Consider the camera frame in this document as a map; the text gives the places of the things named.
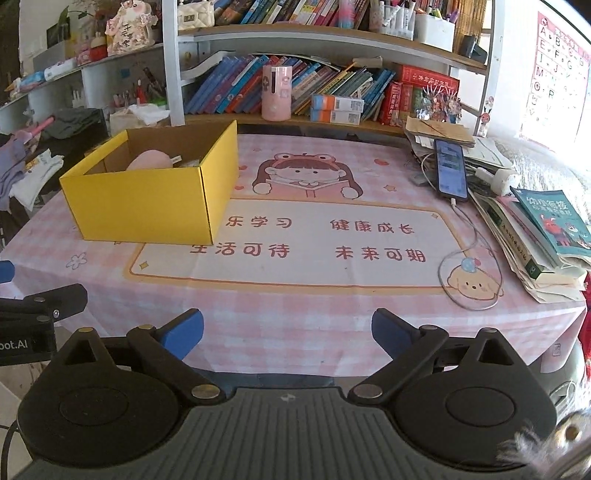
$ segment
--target smartphone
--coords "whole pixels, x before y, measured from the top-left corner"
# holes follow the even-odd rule
[[[437,186],[441,195],[457,200],[468,199],[466,164],[462,146],[445,140],[435,140]]]

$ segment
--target purple clothing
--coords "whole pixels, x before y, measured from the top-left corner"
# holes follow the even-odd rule
[[[0,210],[8,211],[12,184],[24,176],[27,151],[21,140],[12,138],[0,147]]]

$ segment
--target stuffed animal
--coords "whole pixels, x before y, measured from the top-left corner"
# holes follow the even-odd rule
[[[105,33],[113,38],[108,45],[109,56],[119,55],[154,45],[152,26],[158,17],[152,7],[141,0],[127,0],[121,4],[114,18],[107,22]]]

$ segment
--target children's book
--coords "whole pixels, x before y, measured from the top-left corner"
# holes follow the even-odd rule
[[[591,233],[562,190],[511,188],[523,210],[565,263],[591,270]]]

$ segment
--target floor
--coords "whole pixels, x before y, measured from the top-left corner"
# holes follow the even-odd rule
[[[19,398],[0,382],[0,406],[2,406],[0,407],[0,425],[10,426],[17,417],[19,403]],[[0,428],[0,445],[4,443],[6,432],[6,430]],[[8,478],[13,478],[30,462],[31,457],[20,435],[18,433],[14,434],[8,452]]]

